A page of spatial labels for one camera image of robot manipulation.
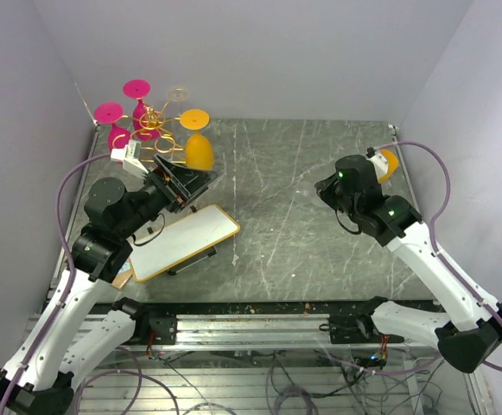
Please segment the illustrated picture book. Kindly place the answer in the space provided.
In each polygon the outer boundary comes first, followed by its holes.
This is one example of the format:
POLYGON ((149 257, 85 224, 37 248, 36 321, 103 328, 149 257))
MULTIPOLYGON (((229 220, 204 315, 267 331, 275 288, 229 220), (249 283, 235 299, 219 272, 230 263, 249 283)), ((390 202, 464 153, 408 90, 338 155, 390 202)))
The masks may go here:
POLYGON ((128 259, 118 271, 116 277, 112 280, 111 284, 118 290, 122 290, 130 279, 133 277, 133 267, 128 259))

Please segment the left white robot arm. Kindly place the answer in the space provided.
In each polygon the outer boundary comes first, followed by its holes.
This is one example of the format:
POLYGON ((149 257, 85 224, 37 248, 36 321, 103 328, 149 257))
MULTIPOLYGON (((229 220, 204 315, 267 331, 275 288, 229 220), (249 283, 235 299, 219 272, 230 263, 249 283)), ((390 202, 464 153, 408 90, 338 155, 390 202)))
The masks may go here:
POLYGON ((0 410, 17 414, 64 414, 86 376, 116 347, 143 342, 150 332, 144 306, 124 297, 103 322, 84 337, 74 337, 94 304, 133 251, 137 230, 164 210, 178 213, 217 178, 213 170, 190 169, 161 156, 155 169, 136 168, 143 186, 127 191, 116 177, 96 181, 84 210, 89 219, 72 245, 66 240, 67 267, 40 319, 0 368, 0 410))

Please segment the clear wine glass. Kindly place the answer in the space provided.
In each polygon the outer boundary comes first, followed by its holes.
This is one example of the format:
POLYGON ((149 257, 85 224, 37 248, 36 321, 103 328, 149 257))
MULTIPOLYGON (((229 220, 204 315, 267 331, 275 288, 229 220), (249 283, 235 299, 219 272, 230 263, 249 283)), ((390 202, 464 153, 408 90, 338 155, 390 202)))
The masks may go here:
POLYGON ((189 92, 185 87, 171 87, 167 92, 167 99, 163 106, 164 114, 168 118, 178 118, 184 112, 185 101, 189 98, 189 92))
POLYGON ((316 208, 330 209, 330 207, 318 196, 311 182, 298 182, 296 184, 295 199, 316 208))

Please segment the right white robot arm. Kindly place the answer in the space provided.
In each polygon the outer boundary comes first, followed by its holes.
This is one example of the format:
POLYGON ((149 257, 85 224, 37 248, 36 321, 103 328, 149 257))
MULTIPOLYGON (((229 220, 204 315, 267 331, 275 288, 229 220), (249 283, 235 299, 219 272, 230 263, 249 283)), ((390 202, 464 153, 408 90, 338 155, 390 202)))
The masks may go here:
POLYGON ((354 234, 373 237, 401 259, 443 310, 428 312, 374 297, 354 323, 356 335, 365 342, 381 335, 420 342, 456 370, 471 374, 502 343, 502 302, 430 245, 428 225, 404 197, 384 194, 381 183, 397 166, 397 159, 384 150, 344 156, 332 175, 315 184, 315 193, 356 225, 354 234))

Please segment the magenta wine glass rear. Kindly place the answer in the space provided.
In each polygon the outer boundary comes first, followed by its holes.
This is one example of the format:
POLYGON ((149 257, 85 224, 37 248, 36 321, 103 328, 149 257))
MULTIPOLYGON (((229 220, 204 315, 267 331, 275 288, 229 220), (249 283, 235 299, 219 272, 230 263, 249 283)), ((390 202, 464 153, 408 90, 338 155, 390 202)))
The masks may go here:
POLYGON ((132 113, 132 125, 136 136, 142 141, 151 141, 159 138, 157 130, 150 130, 147 128, 147 108, 144 103, 144 98, 149 94, 151 86, 147 80, 134 79, 129 80, 124 84, 124 94, 134 99, 137 104, 132 113))

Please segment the magenta wine glass front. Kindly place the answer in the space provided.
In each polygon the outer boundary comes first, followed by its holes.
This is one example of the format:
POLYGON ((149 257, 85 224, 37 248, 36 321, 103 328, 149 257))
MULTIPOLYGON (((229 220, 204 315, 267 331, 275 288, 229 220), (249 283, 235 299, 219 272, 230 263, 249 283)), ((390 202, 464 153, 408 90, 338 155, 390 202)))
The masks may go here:
POLYGON ((130 141, 130 131, 118 124, 124 116, 123 107, 117 102, 105 102, 99 105, 93 116, 100 125, 109 125, 107 137, 108 150, 123 149, 130 141))

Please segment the yellow wine glass front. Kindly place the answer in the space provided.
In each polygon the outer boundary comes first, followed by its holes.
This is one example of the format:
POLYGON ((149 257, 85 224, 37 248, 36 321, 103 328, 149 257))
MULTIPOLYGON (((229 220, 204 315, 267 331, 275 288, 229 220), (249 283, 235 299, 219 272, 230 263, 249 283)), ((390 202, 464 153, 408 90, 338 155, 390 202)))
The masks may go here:
POLYGON ((391 176, 395 173, 395 171, 399 167, 398 158, 390 150, 381 149, 378 151, 378 159, 381 168, 378 181, 386 182, 391 178, 391 176))

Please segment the clear wine glass rear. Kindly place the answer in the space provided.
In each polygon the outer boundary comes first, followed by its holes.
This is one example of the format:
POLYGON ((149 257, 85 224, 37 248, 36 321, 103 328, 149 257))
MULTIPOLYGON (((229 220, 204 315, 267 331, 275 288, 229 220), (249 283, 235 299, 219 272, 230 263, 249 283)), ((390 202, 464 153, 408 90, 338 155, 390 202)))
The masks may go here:
POLYGON ((189 98, 189 92, 185 87, 171 87, 167 92, 167 99, 163 106, 164 114, 168 118, 178 118, 184 112, 185 101, 189 98))

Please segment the magenta wine glass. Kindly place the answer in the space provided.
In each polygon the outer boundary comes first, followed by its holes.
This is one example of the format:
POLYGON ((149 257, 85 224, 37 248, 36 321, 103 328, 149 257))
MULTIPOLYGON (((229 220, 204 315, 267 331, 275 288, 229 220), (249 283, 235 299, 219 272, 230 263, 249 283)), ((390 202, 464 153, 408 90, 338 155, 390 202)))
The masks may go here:
POLYGON ((123 107, 117 102, 105 102, 99 105, 93 116, 100 125, 109 125, 107 137, 108 150, 123 149, 130 141, 130 131, 118 124, 124 116, 123 107))
POLYGON ((147 80, 134 79, 129 80, 124 84, 124 94, 134 99, 137 104, 132 113, 132 125, 136 136, 142 141, 151 141, 159 138, 157 130, 150 130, 147 128, 147 108, 144 103, 144 98, 149 94, 151 86, 147 80))

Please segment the yellow wine glass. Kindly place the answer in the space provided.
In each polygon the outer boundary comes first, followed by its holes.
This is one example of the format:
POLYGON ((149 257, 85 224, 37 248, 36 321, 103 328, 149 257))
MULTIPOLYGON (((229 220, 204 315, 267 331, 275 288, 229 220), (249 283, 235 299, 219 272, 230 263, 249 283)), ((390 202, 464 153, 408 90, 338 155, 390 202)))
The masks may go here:
POLYGON ((381 149, 378 151, 378 159, 381 168, 378 181, 386 182, 391 178, 391 176, 395 173, 395 171, 399 167, 398 158, 390 150, 381 149))
POLYGON ((183 128, 192 132, 184 148, 185 164, 190 169, 211 170, 214 165, 213 147, 201 133, 210 117, 201 109, 190 109, 180 116, 183 128))

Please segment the white gold-framed tray stand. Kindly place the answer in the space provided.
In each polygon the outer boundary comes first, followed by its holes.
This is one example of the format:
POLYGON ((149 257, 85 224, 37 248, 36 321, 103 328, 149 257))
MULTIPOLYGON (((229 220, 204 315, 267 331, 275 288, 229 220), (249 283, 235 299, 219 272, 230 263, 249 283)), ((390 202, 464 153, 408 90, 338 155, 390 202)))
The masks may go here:
POLYGON ((218 205, 203 207, 132 244, 130 265, 143 283, 204 252, 240 231, 240 225, 218 205))

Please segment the clear wine glass front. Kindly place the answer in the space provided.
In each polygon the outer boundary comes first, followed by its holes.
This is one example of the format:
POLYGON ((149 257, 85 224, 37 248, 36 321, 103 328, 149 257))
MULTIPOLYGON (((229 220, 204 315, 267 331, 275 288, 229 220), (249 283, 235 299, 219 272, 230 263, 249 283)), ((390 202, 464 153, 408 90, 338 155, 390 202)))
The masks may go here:
POLYGON ((330 207, 318 196, 311 182, 298 182, 296 184, 295 199, 316 208, 330 209, 330 207))

